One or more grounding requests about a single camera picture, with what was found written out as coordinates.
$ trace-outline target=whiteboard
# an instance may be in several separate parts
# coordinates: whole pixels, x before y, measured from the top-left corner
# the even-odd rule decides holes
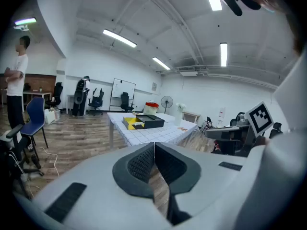
[[[127,92],[129,99],[133,99],[135,83],[126,82],[120,79],[114,79],[112,97],[120,98],[123,92]]]

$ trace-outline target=desk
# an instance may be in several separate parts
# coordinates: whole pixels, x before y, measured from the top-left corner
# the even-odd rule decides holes
[[[186,118],[189,116],[189,117],[192,117],[194,118],[194,123],[197,124],[198,123],[198,119],[199,117],[201,116],[200,114],[197,114],[197,113],[192,113],[192,112],[188,112],[188,111],[184,111],[182,112],[183,113],[183,119],[186,120]]]
[[[7,89],[2,90],[2,108],[3,108],[3,95],[5,91],[7,91]],[[46,92],[46,91],[39,92],[39,91],[27,90],[27,91],[24,91],[23,94],[30,94],[31,99],[33,99],[33,95],[40,95],[42,96],[42,98],[45,98],[45,95],[50,95],[50,99],[51,99],[52,92]],[[22,103],[23,112],[24,112],[24,96],[23,95],[21,96],[21,103]]]
[[[107,115],[110,119],[109,132],[111,149],[113,149],[114,126],[119,131],[120,135],[123,137],[128,146],[148,142],[167,142],[171,144],[178,144],[189,135],[190,139],[194,130],[199,131],[197,124],[185,120],[181,121],[180,126],[175,126],[175,118],[164,113],[156,113],[157,117],[165,121],[163,127],[138,130],[127,130],[126,126],[123,124],[123,117],[135,117],[135,115],[132,113],[107,113]],[[181,129],[178,129],[178,127],[186,128],[187,131],[182,131]]]
[[[75,97],[75,95],[74,94],[68,94],[67,95],[67,98],[66,98],[66,114],[68,114],[68,100],[69,100],[69,98],[71,98],[71,97]],[[85,115],[85,113],[86,113],[86,102],[85,102],[85,107],[84,107],[84,115]]]

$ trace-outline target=electric fan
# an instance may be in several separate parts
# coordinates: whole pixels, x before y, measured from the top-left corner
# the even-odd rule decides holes
[[[161,105],[162,107],[165,108],[164,110],[164,113],[166,112],[166,109],[167,108],[170,108],[172,105],[173,105],[173,98],[170,97],[170,96],[164,96],[162,99],[161,99]]]

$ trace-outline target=white vase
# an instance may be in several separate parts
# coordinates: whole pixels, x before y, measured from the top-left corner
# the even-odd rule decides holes
[[[181,123],[181,120],[182,120],[182,111],[183,111],[183,109],[181,109],[181,108],[177,109],[175,121],[174,121],[175,126],[180,126],[180,123]]]

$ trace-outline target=blue chair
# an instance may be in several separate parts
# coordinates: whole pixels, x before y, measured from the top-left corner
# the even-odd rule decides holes
[[[44,107],[45,107],[45,100],[42,97],[34,97],[29,104],[27,105],[27,113],[29,114],[30,121],[29,123],[26,123],[22,130],[20,131],[21,134],[29,136],[31,138],[32,146],[35,152],[35,155],[38,158],[36,149],[35,149],[35,141],[34,141],[34,135],[42,129],[43,136],[45,139],[45,143],[47,148],[48,144],[46,141],[45,133],[44,133],[44,124],[45,124],[45,115],[44,115]]]

